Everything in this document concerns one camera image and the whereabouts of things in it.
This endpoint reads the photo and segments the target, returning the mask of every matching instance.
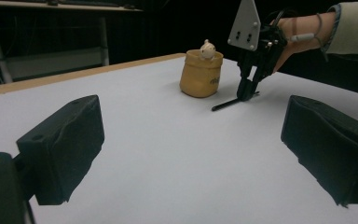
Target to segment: table edge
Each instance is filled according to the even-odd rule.
[[[52,84],[52,83],[56,83],[56,82],[62,82],[62,81],[75,79],[75,78],[79,78],[79,77],[93,76],[93,75],[97,75],[97,74],[104,73],[104,72],[110,72],[110,71],[115,71],[118,69],[130,68],[133,66],[139,66],[139,65],[144,65],[144,64],[148,64],[148,63],[158,63],[158,62],[167,61],[167,60],[176,59],[176,58],[185,57],[185,56],[186,55],[184,53],[175,53],[175,54],[158,56],[158,57],[154,57],[154,58],[142,59],[142,60],[127,62],[127,63],[117,63],[117,64],[108,65],[108,66],[80,70],[80,71],[75,71],[75,72],[71,72],[71,73],[65,73],[65,74],[60,74],[60,75],[55,75],[55,76],[50,76],[50,77],[40,77],[40,78],[29,79],[29,80],[24,80],[24,81],[19,81],[19,82],[2,84],[2,85],[0,85],[0,94],[12,92],[12,91],[26,90],[26,89],[30,89],[33,87],[44,86],[44,85],[48,85],[48,84]]]

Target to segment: white toy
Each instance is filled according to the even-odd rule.
[[[211,60],[214,57],[215,52],[216,48],[214,45],[211,44],[208,39],[206,39],[200,48],[201,59]]]

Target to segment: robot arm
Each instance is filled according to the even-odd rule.
[[[278,15],[276,21],[283,13],[284,10]],[[241,49],[241,56],[238,59],[241,82],[237,90],[237,98],[213,107],[212,111],[250,100],[257,94],[257,84],[272,74],[276,62],[287,45],[287,40],[276,23],[262,24],[258,18],[254,0],[241,1],[228,39],[229,45]],[[257,69],[251,80],[248,77],[253,66]]]

